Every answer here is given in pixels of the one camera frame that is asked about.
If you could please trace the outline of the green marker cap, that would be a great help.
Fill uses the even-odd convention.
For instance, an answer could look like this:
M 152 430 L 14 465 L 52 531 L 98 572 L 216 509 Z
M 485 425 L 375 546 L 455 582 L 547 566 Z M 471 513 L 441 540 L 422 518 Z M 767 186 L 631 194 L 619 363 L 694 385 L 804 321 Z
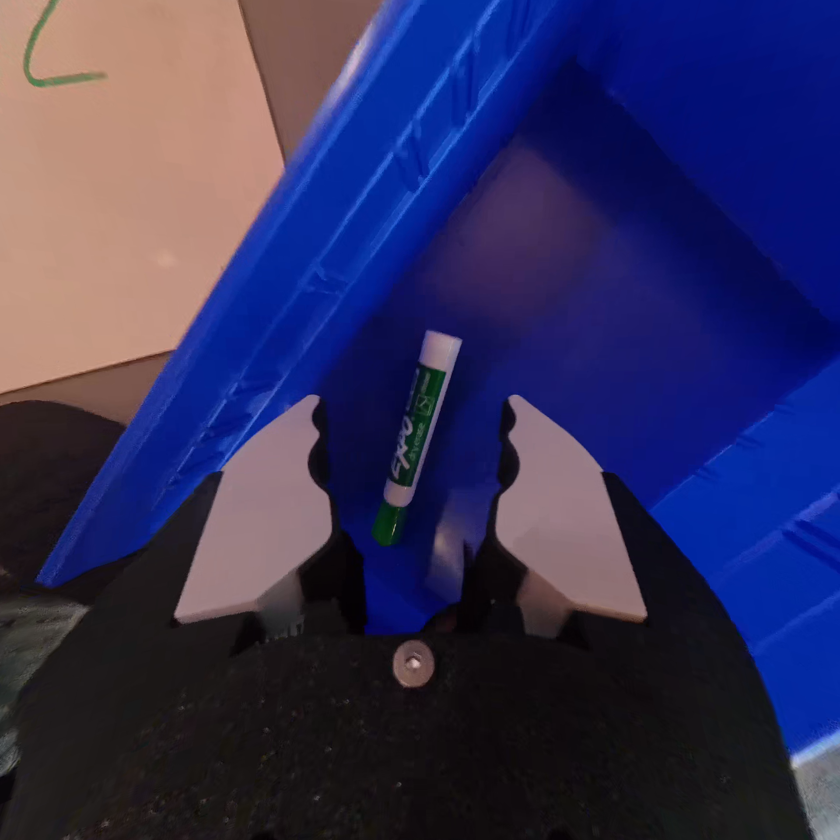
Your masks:
M 371 536 L 384 548 L 397 545 L 403 535 L 406 522 L 406 507 L 398 507 L 383 500 L 376 512 Z

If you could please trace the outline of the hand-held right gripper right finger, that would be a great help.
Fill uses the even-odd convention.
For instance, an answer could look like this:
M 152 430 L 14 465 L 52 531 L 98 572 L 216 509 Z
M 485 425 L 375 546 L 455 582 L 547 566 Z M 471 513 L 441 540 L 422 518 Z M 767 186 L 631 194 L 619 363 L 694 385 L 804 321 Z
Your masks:
M 556 639 L 579 614 L 642 625 L 646 607 L 602 468 L 520 395 L 503 404 L 499 489 L 470 566 L 470 627 Z

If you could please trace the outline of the blue plastic bin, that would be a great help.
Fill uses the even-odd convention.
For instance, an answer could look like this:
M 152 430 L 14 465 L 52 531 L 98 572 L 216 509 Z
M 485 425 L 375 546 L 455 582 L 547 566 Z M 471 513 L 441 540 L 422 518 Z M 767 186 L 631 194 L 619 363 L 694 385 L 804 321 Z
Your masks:
M 503 402 L 617 474 L 744 635 L 793 754 L 838 740 L 838 190 L 782 174 L 809 71 L 744 2 L 391 2 L 61 534 L 136 552 L 304 396 L 371 629 L 455 598 Z M 762 170 L 781 185 L 760 185 Z M 402 538 L 371 529 L 426 331 L 462 339 Z

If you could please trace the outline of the white whiteboard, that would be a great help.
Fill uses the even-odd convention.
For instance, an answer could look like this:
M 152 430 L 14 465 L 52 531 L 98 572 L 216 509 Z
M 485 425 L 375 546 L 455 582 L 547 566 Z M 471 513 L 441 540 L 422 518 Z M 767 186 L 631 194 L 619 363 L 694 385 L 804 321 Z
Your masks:
M 239 2 L 1 3 L 2 392 L 173 349 L 284 169 Z

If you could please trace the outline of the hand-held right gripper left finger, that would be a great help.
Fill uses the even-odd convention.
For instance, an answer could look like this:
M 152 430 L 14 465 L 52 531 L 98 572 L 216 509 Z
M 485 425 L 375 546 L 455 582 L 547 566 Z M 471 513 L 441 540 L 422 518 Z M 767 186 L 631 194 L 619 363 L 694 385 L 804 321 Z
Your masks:
M 175 620 L 247 613 L 268 637 L 365 630 L 364 560 L 329 490 L 317 395 L 263 427 L 222 469 Z

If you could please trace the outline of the green whiteboard marker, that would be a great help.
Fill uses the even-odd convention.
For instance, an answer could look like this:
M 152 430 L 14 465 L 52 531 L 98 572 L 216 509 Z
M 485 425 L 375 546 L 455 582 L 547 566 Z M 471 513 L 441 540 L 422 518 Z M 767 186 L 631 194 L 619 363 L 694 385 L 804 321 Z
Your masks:
M 462 339 L 428 330 L 388 465 L 383 500 L 408 508 L 454 371 Z

